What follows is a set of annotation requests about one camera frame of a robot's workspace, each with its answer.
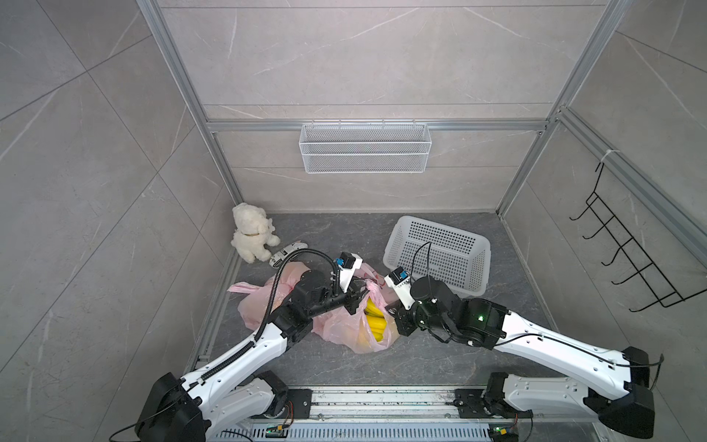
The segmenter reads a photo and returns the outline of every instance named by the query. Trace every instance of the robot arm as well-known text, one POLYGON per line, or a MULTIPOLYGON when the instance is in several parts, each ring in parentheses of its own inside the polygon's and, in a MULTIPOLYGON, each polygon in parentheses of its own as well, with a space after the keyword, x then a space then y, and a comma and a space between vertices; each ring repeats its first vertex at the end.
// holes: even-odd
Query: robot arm
POLYGON ((516 411, 560 406, 598 415, 609 428, 637 438, 653 436, 653 394, 648 355, 629 347, 603 349, 561 335, 482 298, 460 299, 442 281, 427 276, 410 283, 402 267, 385 281, 399 300, 387 307, 398 332, 427 330, 442 342, 485 347, 535 361, 569 378, 523 378, 495 373, 489 407, 516 411))
MULTIPOLYGON (((316 250, 302 249, 286 260, 302 252, 326 257, 316 250)), ((254 378, 252 374, 309 334, 315 316, 340 306, 350 314, 356 312, 366 294, 365 281, 353 276, 361 262, 358 255, 342 253, 333 261, 337 265, 334 278, 317 270, 305 272, 277 309, 272 313, 266 310, 260 330, 179 380, 171 373, 158 380, 136 424, 141 441, 205 441, 247 417, 281 414, 286 385, 270 372, 254 378)), ((490 415, 528 417, 533 412, 567 409, 598 416, 623 434, 652 437, 655 413, 645 352, 633 347, 608 350, 576 341, 497 303, 460 299, 446 284, 431 277, 410 284, 410 276, 402 268, 385 280, 399 297, 387 311, 401 335, 427 330, 441 342, 515 354, 570 376, 520 378, 493 373, 483 398, 483 408, 490 415)))
POLYGON ((295 250, 282 263, 276 280, 289 260, 306 252, 336 266, 333 277, 317 270, 305 272, 282 304, 270 313, 275 283, 258 331, 179 380, 168 373, 155 382, 135 426, 141 441, 204 441, 244 418, 282 412, 286 385, 270 372, 249 377, 308 335, 315 316, 342 306, 354 314, 368 292, 366 281, 354 277, 363 260, 347 252, 331 260, 316 250, 295 250))

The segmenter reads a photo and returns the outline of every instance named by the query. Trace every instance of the gray floor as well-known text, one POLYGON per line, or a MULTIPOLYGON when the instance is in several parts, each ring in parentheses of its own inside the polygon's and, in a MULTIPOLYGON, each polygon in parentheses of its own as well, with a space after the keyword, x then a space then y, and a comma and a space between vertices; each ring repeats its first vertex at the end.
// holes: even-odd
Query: gray floor
MULTIPOLYGON (((383 253, 401 214, 275 214, 276 233, 283 244, 304 240, 310 247, 338 255, 358 253, 380 273, 387 273, 383 253)), ((495 214, 418 214, 417 216, 478 233, 491 242, 491 274, 484 298, 517 311, 540 325, 547 319, 540 310, 513 246, 495 214)), ((328 270, 322 261, 303 259, 311 267, 328 270)), ((266 263, 244 264, 237 281, 263 285, 274 274, 266 263)), ((223 353, 251 333, 243 325, 233 294, 218 331, 214 355, 223 353)), ((552 370, 527 359, 497 351, 473 349, 455 343, 441 344, 417 331, 400 337, 389 349, 355 354, 343 345, 325 342, 311 334, 292 350, 264 367, 288 385, 474 385, 485 384, 494 371, 521 376, 555 376, 552 370)), ((521 424, 525 437, 529 428, 521 424)), ((535 424, 531 441, 591 441, 591 424, 535 424)))

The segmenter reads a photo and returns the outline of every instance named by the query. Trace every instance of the white teddy bear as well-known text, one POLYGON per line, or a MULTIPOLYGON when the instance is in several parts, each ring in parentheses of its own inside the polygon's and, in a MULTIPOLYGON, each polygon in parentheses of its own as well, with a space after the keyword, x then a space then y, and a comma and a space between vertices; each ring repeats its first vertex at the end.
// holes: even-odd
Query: white teddy bear
POLYGON ((265 215, 265 210, 242 202, 233 207, 233 219, 236 230, 230 244, 241 258, 250 264, 255 262, 255 258, 269 260, 272 254, 265 245, 278 245, 280 238, 272 234, 275 227, 272 226, 272 219, 265 215))

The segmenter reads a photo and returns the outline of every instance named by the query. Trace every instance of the white plastic basket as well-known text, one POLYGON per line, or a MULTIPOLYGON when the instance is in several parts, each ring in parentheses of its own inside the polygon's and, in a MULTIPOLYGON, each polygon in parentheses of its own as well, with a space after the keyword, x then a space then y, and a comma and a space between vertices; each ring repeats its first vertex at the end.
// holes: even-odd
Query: white plastic basket
POLYGON ((481 235, 434 223, 414 216, 403 216, 395 224, 385 246, 383 264, 393 270, 403 267, 414 278, 427 275, 427 247, 412 258, 424 243, 432 242, 430 275, 444 281, 461 298, 481 296, 489 283, 491 244, 481 235))
POLYGON ((426 124, 304 124, 307 173, 424 172, 432 141, 426 124))

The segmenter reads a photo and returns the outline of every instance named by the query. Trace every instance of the gray tile wall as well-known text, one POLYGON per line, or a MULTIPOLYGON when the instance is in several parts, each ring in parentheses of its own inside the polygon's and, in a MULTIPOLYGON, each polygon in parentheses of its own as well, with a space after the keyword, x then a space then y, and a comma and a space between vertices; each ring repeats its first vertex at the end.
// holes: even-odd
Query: gray tile wall
POLYGON ((228 192, 137 5, 89 3, 0 6, 4 441, 134 422, 230 252, 228 192))
MULTIPOLYGON (((603 1, 163 0, 211 119, 545 118, 603 1)), ((421 175, 307 175, 298 135, 221 133, 270 211, 493 211, 533 133, 434 133, 421 175), (353 191, 332 197, 332 186, 353 191)))
MULTIPOLYGON (((694 41, 707 47, 707 35, 694 41)), ((707 66, 615 33, 573 108, 707 226, 707 66)))
MULTIPOLYGON (((630 276, 629 261, 606 231, 586 240, 601 223, 590 212, 578 221, 596 181, 597 159, 565 129, 556 133, 535 165, 508 213, 506 221, 561 332, 588 342, 623 349, 627 344, 646 350, 652 360, 665 354, 656 390, 657 423, 654 440, 701 440, 693 422, 705 407, 702 367, 706 360, 701 312, 707 296, 696 296, 670 308, 653 306, 632 313, 655 299, 645 284, 630 276)), ((707 285, 707 269, 682 247, 668 230, 608 170, 597 188, 619 219, 683 294, 707 285)), ((603 220, 609 217, 598 211, 603 220)), ((619 224, 609 225, 619 239, 628 238, 619 224)), ((645 255, 628 249, 638 265, 645 255)), ((649 281, 656 274, 644 272, 649 281)), ((657 284, 657 290, 667 287, 657 284)))
MULTIPOLYGON (((604 8, 226 3, 163 13, 203 104, 245 114, 251 108, 241 106, 438 105, 422 112, 444 113, 447 105, 552 103, 604 8)), ((370 117, 388 116, 386 107, 370 117)))
MULTIPOLYGON (((706 20, 703 1, 635 2, 572 103, 620 155, 705 224, 706 20)), ((657 386, 661 398, 656 403, 655 440, 701 441, 699 422, 707 409, 702 382, 707 296, 670 308, 629 311, 654 300, 649 290, 640 278, 611 284, 631 275, 628 260, 619 254, 612 265, 601 265, 616 251, 614 241, 606 231, 592 240, 581 238, 600 227, 592 214, 569 219, 585 207, 596 164, 596 157, 577 139, 559 131, 513 204, 508 224, 562 331, 599 338, 608 333, 645 349, 653 359, 665 353, 657 386), (572 310, 574 317, 568 316, 572 310)), ((597 191, 680 293, 688 296, 705 289, 707 269, 608 170, 597 191)), ((618 224, 609 227, 619 240, 628 238, 618 224)), ((637 247, 628 253, 639 266, 647 263, 637 247)), ((656 283, 658 293, 671 291, 659 284, 655 272, 644 274, 656 283)))
POLYGON ((244 199, 269 211, 493 211, 535 138, 434 132, 424 173, 307 174, 299 135, 218 134, 244 199))

